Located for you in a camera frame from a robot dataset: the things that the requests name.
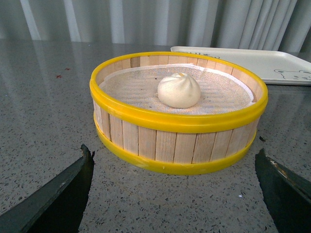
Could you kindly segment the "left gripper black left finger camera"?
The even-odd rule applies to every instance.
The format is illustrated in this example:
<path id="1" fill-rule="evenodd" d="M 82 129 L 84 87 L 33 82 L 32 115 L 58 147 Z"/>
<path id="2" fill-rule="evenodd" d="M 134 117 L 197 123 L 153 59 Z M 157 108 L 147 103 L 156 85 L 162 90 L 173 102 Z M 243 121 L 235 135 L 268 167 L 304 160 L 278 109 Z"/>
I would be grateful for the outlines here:
<path id="1" fill-rule="evenodd" d="M 94 152 L 76 162 L 0 217 L 2 233 L 77 233 L 88 202 Z"/>

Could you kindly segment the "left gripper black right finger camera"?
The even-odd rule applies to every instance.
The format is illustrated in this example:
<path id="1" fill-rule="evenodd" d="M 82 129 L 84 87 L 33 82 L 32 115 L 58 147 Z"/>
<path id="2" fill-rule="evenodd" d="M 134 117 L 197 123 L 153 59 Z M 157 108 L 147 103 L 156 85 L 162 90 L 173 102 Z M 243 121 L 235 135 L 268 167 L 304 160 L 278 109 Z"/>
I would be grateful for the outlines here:
<path id="1" fill-rule="evenodd" d="M 263 199 L 280 233 L 311 231 L 311 183 L 261 149 L 255 156 L 255 170 Z"/>

